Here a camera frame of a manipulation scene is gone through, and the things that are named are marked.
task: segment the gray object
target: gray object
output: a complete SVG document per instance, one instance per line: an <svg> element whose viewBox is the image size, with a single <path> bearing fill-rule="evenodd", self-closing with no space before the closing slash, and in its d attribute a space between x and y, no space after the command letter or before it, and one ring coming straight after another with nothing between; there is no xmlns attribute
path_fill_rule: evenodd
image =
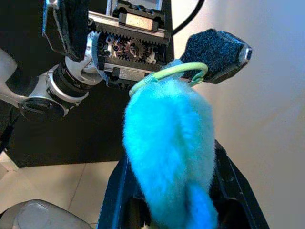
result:
<svg viewBox="0 0 305 229"><path fill-rule="evenodd" d="M91 229L66 210L43 200L19 203L0 218L0 229Z"/></svg>

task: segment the black foam pad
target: black foam pad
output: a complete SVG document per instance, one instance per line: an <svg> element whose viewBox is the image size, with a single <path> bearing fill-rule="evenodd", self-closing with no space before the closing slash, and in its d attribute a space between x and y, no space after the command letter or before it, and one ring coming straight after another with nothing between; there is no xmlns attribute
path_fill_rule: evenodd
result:
<svg viewBox="0 0 305 229"><path fill-rule="evenodd" d="M209 29L204 32L192 35L181 57L184 63L202 62L205 63L209 70L205 78L212 78L215 74L224 69L239 64L239 52L244 43L238 39L224 36L223 31ZM185 74L186 78L194 76L194 71Z"/></svg>
<svg viewBox="0 0 305 229"><path fill-rule="evenodd" d="M67 50L74 61L82 61L86 51L88 35L89 0L61 0L58 20Z"/></svg>

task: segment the white wall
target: white wall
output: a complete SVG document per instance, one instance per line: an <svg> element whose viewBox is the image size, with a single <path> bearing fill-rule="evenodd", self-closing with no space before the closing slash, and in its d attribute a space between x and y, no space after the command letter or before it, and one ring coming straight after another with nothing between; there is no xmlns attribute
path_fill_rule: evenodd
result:
<svg viewBox="0 0 305 229"><path fill-rule="evenodd" d="M196 3L172 0L174 28ZM304 9L305 3L293 0L206 0L174 38L176 58L191 34L208 28L231 32L252 46L251 61L235 77L196 89L213 105L217 139L250 182L270 227L277 229L300 228L295 226L304 214ZM275 198L276 174L280 198ZM276 208L284 212L275 224Z"/></svg>

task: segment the blue fluffy toy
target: blue fluffy toy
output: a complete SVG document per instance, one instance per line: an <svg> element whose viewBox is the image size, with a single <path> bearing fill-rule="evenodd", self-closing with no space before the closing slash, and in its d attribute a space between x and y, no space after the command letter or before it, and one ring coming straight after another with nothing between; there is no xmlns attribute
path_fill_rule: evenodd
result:
<svg viewBox="0 0 305 229"><path fill-rule="evenodd" d="M208 196L214 172L210 105L174 78L149 83L131 98L123 143L159 228L214 229Z"/></svg>

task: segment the black cable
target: black cable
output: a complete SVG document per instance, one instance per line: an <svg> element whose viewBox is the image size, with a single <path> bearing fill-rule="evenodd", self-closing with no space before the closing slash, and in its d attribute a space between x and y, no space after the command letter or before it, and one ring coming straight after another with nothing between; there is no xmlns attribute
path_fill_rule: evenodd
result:
<svg viewBox="0 0 305 229"><path fill-rule="evenodd" d="M7 127L5 128L5 130L3 131L3 133L0 135L0 154L7 149L8 145L9 145L9 141L10 141L10 137L11 134L14 130L14 125L16 124L16 122L18 121L21 113L19 113L14 119L13 119L13 111L14 111L14 106L12 106L10 108L9 111L9 124L7 125Z"/></svg>
<svg viewBox="0 0 305 229"><path fill-rule="evenodd" d="M15 125L15 123L17 122L17 120L18 120L18 118L20 117L20 113L13 119L13 112L14 112L14 106L11 106L11 108L10 108L10 111L9 111L9 113L10 113L10 116L9 116L9 125L10 126L14 126Z"/></svg>
<svg viewBox="0 0 305 229"><path fill-rule="evenodd" d="M180 30L182 30L185 26L188 25L188 23L190 23L194 17L198 14L198 12L200 11L202 5L204 4L204 0L199 0L195 9L193 10L193 12L188 16L187 19L185 19L184 22L182 22L176 29L174 29L172 31L172 36L174 36L176 33L180 32Z"/></svg>

